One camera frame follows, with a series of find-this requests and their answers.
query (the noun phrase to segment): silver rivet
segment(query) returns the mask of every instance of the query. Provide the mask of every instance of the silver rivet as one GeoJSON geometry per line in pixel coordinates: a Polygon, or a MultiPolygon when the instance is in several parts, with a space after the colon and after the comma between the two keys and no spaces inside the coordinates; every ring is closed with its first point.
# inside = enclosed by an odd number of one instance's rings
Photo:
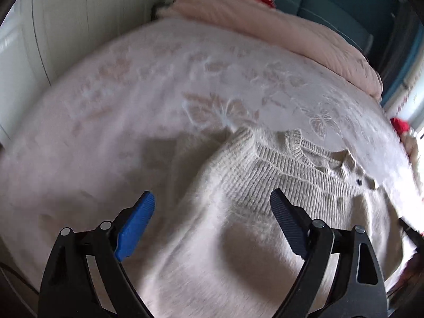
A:
{"type": "Polygon", "coordinates": [[[103,229],[104,231],[107,231],[109,228],[111,228],[112,223],[110,221],[103,221],[100,224],[100,228],[103,229]]]}
{"type": "Polygon", "coordinates": [[[316,228],[323,228],[325,226],[324,222],[322,220],[319,220],[319,219],[313,220],[312,224],[316,228]]]}
{"type": "Polygon", "coordinates": [[[62,228],[62,230],[60,231],[60,234],[61,235],[68,235],[70,232],[71,232],[71,229],[65,227],[65,228],[62,228]]]}
{"type": "Polygon", "coordinates": [[[365,233],[365,229],[360,225],[355,226],[355,231],[357,231],[360,234],[365,233]]]}

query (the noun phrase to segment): white wall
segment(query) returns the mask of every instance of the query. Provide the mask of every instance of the white wall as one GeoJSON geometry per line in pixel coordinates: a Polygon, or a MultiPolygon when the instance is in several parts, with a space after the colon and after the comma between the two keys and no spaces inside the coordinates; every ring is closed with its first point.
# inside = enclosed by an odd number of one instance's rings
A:
{"type": "Polygon", "coordinates": [[[160,0],[18,0],[0,26],[0,143],[41,94],[105,42],[148,21],[160,0]]]}

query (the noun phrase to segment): ribbed rubber pad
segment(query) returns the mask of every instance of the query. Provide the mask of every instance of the ribbed rubber pad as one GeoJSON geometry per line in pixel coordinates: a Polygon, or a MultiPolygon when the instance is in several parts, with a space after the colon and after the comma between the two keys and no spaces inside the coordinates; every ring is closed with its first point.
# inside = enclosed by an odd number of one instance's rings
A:
{"type": "Polygon", "coordinates": [[[304,230],[295,218],[297,212],[280,189],[272,191],[270,201],[271,210],[292,251],[302,257],[302,259],[306,259],[309,250],[307,243],[308,231],[304,230]]]}
{"type": "Polygon", "coordinates": [[[120,262],[125,257],[132,255],[155,211],[155,197],[150,192],[143,195],[140,200],[141,202],[139,201],[135,204],[134,211],[118,233],[115,257],[120,262]]]}

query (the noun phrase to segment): beige knit sweater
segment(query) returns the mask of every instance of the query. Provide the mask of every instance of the beige knit sweater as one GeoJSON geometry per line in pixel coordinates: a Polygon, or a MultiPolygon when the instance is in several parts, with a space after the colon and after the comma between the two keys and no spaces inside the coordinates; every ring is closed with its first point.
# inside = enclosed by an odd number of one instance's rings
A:
{"type": "MultiPolygon", "coordinates": [[[[330,227],[365,227],[387,278],[401,261],[396,212],[382,187],[349,151],[330,152],[299,130],[183,136],[143,237],[148,265],[137,284],[157,317],[271,317],[303,261],[293,254],[269,204],[281,188],[290,202],[330,227]]],[[[314,308],[337,265],[332,255],[314,308]]]]}

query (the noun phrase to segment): bed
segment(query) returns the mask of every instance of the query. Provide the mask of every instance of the bed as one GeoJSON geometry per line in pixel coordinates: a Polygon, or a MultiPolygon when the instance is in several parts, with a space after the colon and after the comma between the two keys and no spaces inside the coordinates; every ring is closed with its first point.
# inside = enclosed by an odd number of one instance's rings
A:
{"type": "MultiPolygon", "coordinates": [[[[246,18],[238,23],[237,8],[258,18],[267,15],[271,25],[285,16],[253,0],[231,0],[234,9],[225,12],[219,4],[230,0],[211,1],[177,0],[163,19],[79,63],[43,96],[1,155],[0,233],[34,285],[40,285],[64,226],[83,231],[113,220],[145,189],[156,195],[158,206],[168,202],[175,167],[177,175],[193,175],[187,169],[190,153],[175,163],[179,138],[187,134],[213,138],[239,127],[300,130],[330,151],[348,149],[385,188],[398,216],[424,229],[408,157],[378,104],[378,75],[361,53],[324,26],[295,16],[281,22],[287,28],[281,39],[261,36],[251,23],[245,25],[246,18]],[[316,49],[325,52],[312,51],[305,35],[318,37],[316,49]]],[[[146,257],[154,255],[143,253],[144,247],[124,267],[146,298],[148,285],[141,279],[150,266],[146,257]]],[[[404,241],[400,267],[388,274],[388,287],[411,254],[404,241]]],[[[249,308],[252,316],[275,312],[286,293],[277,300],[260,295],[259,306],[249,308]]],[[[98,295],[104,300],[104,290],[98,295]]],[[[243,293],[236,299],[244,300],[243,293]]],[[[324,290],[315,304],[323,300],[324,290]]],[[[152,298],[146,302],[154,315],[168,312],[152,298]]],[[[234,316],[244,315],[247,307],[234,316]]]]}

